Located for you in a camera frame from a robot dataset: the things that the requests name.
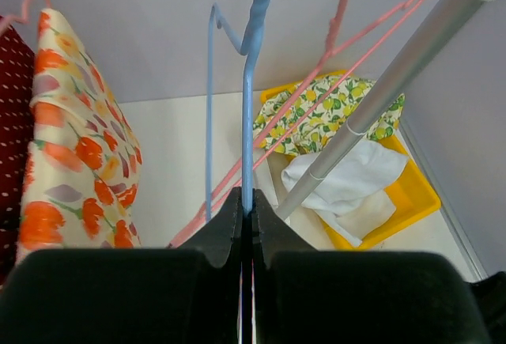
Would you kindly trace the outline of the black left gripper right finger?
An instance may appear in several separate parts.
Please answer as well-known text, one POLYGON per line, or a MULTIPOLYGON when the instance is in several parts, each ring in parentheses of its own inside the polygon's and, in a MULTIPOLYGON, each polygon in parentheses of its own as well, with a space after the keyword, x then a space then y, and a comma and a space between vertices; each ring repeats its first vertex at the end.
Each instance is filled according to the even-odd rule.
POLYGON ((254 189, 251 212, 252 255, 255 269, 269 269, 279 252, 316 251, 278 215, 264 193, 254 189))

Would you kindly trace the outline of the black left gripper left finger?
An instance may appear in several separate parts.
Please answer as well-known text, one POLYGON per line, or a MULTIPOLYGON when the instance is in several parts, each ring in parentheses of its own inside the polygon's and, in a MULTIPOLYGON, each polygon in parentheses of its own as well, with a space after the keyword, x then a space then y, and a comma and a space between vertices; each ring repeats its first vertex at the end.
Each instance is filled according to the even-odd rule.
POLYGON ((234 187, 218 213, 177 248, 201 252, 214 268, 222 268, 242 230, 241 188, 234 187))

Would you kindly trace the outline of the white skirt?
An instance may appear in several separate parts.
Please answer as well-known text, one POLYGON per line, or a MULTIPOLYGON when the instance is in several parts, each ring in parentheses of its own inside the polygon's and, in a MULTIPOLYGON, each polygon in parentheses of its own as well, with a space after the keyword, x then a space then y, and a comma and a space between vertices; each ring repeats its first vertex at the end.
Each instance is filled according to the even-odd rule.
POLYGON ((396 211, 385 189, 409 157, 367 139, 359 141, 301 203, 357 248, 396 211))

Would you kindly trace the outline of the lemon print skirt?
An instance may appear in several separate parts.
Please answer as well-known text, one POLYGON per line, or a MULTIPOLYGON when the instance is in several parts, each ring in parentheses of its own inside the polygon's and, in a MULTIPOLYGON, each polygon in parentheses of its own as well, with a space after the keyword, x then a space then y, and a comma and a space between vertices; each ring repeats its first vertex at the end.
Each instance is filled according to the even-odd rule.
MULTIPOLYGON (((297 97, 295 103, 278 120, 258 147, 268 150, 315 104, 315 102, 340 80, 345 71, 316 77, 297 97)), ((301 82, 282 85, 262 93, 262 107, 253 123, 256 139, 283 104, 296 92, 301 82)), ((274 152, 297 157, 301 154, 323 150, 336 131, 357 109, 376 81, 348 76, 311 113, 306 116, 274 152)), ((405 103, 400 94, 393 104, 368 128, 365 137, 378 142, 396 132, 405 103)))

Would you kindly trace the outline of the orange floral skirt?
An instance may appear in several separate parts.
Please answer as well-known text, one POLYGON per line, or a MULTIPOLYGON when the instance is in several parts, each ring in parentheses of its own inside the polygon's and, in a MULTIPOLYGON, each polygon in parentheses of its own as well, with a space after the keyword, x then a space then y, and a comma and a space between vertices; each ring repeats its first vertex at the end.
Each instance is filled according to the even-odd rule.
POLYGON ((44 9, 38 34, 17 259, 48 248, 136 248, 139 142, 67 19, 44 9))

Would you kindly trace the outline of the blue wire hanger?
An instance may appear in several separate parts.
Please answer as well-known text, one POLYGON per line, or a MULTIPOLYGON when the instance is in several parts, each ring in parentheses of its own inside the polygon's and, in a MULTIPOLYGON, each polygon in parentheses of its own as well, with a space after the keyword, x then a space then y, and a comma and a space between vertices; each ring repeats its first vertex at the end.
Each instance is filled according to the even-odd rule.
POLYGON ((223 29, 235 51, 246 58, 242 80, 242 152, 239 165, 241 168, 241 191, 243 212, 249 214, 253 208, 253 113, 252 86, 256 63, 261 51, 265 18, 270 0, 253 0, 248 22, 242 37, 233 31, 218 4, 210 10, 207 28, 207 79, 206 79, 206 199, 205 221, 211 220, 211 203, 219 190, 212 191, 212 125, 213 125, 213 31, 223 29))

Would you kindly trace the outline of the red polka dot skirt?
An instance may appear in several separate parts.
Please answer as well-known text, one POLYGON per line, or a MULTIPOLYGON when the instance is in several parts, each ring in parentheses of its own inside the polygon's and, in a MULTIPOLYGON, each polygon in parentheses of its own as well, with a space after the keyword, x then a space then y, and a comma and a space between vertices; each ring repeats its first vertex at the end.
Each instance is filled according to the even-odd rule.
POLYGON ((34 53, 17 31, 1 34, 1 282, 13 269, 20 225, 21 196, 33 137, 34 53))

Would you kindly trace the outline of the pink wire hanger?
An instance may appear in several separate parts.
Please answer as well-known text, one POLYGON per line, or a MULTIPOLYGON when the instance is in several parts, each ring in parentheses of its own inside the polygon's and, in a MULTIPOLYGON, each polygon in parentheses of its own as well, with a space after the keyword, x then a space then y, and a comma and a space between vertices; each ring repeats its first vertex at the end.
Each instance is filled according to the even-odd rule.
MULTIPOLYGON (((383 16, 379 17, 375 21, 373 21, 370 25, 368 25, 366 28, 364 28, 362 31, 357 33, 355 36, 352 36, 352 38, 345 41, 345 43, 336 46, 335 41, 338 37, 338 33, 340 30, 340 26, 346 11, 346 7, 349 0, 339 0, 337 11, 334 17, 330 20, 329 23, 329 29, 327 33, 327 37, 325 40, 325 46, 324 51, 319 59, 317 65, 315 68, 308 74, 308 76, 302 81, 300 84, 300 87, 296 90, 296 92, 291 96, 289 99, 289 103, 293 104, 296 100, 296 98, 309 86, 310 82, 319 74, 319 72, 323 69, 325 63, 332 57, 336 56, 336 54, 340 53, 341 51, 344 51, 346 48, 360 40, 362 37, 367 35, 369 32, 371 32, 373 29, 375 29, 377 26, 384 23, 388 18, 390 18, 392 15, 397 13, 398 11, 402 10, 404 12, 404 15, 394 24, 392 28, 390 28, 387 33, 385 33, 379 41, 377 41, 354 65, 352 65, 349 69, 355 70, 362 62, 365 61, 365 59, 368 58, 379 46, 382 44, 386 38, 388 38, 406 19, 409 17, 418 7, 421 3, 423 3, 425 0, 406 0, 404 2, 399 3, 397 6, 386 12, 383 16)), ((277 117, 275 119, 272 119, 269 124, 267 124, 266 128, 262 131, 262 133, 256 138, 253 138, 253 149, 256 147, 267 135, 267 133, 270 131, 272 126, 281 118, 281 116, 285 113, 284 110, 280 110, 280 112, 277 114, 277 117)), ((215 195, 215 198, 221 193, 223 188, 228 185, 231 178, 237 173, 241 172, 241 168, 239 165, 239 160, 236 161, 236 163, 229 169, 229 171, 226 173, 225 177, 222 179, 222 181, 216 186, 212 187, 211 184, 211 190, 216 191, 219 190, 219 193, 215 195)), ((263 162, 263 159, 260 158, 257 161, 253 161, 253 171, 263 162)), ((189 239, 202 225, 206 223, 205 221, 205 202, 201 205, 196 215, 191 219, 187 225, 179 231, 175 237, 170 241, 171 247, 178 247, 183 242, 185 242, 187 239, 189 239)))
MULTIPOLYGON (((4 16, 1 20, 0 33, 3 36, 4 33, 12 27, 12 24, 19 23, 26 25, 29 23, 30 8, 34 0, 22 0, 21 9, 17 13, 11 13, 4 16)), ((43 0, 47 8, 52 7, 51 0, 43 0)))

